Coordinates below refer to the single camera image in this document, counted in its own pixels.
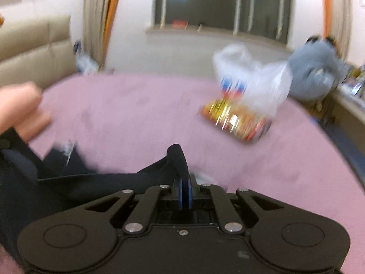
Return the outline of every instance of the round pad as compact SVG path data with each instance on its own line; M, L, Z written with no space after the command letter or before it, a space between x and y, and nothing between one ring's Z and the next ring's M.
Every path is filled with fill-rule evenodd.
M71 248L85 240L86 231L78 225L57 225L48 229L43 238L49 246Z
M264 213L250 242L271 264L308 273L341 264L350 248L349 235L340 224L298 208Z
M282 229L282 237L291 245L311 247L322 242L324 233L314 225L291 224Z
M82 271L104 260L117 235L103 213L75 209L36 221L18 238L23 259L46 272Z

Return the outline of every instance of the pink carpet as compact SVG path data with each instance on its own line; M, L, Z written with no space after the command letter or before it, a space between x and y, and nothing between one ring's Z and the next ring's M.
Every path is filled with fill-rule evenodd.
M322 130L287 100L268 134L243 144L197 115L216 97L218 85L209 80L72 76L45 92L42 106L54 122L31 147L44 156L55 142L71 139L90 167L135 172L179 143L190 171L230 192L246 187L338 221L351 237L342 271L364 274L364 192ZM9 264L2 262L0 274L16 273Z

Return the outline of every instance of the black mechanical device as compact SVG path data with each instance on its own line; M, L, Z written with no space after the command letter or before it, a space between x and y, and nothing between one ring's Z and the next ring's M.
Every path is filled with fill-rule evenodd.
M350 238L335 221L194 175L187 190L177 177L32 223L18 239L27 273L340 273Z

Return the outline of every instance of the plastic bag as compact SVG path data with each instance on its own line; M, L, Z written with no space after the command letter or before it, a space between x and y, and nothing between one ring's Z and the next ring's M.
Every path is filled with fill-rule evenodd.
M293 76L287 63L262 65L244 45L215 52L213 64L224 96L261 115L275 117L289 94Z

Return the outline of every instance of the white curtain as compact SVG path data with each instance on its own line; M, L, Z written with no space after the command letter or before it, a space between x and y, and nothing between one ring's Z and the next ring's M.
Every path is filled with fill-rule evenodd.
M83 46L99 65L103 64L103 39L109 0L84 0Z
M347 58L352 29L351 0L332 0L331 36L336 40L343 59Z

